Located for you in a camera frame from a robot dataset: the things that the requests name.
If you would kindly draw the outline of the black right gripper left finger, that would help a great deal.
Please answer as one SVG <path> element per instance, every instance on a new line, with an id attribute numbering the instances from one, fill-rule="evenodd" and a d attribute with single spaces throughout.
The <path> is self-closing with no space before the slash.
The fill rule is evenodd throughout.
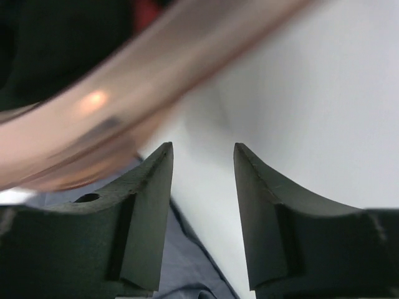
<path id="1" fill-rule="evenodd" d="M 2 298 L 150 297 L 160 284 L 173 146 L 76 202 L 1 207 Z"/>

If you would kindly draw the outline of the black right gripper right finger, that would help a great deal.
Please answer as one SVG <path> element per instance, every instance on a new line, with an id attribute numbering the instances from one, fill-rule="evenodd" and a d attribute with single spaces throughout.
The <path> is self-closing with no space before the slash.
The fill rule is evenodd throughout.
<path id="1" fill-rule="evenodd" d="M 397 298 L 398 211 L 359 209 L 234 147 L 249 287 L 257 298 Z"/>

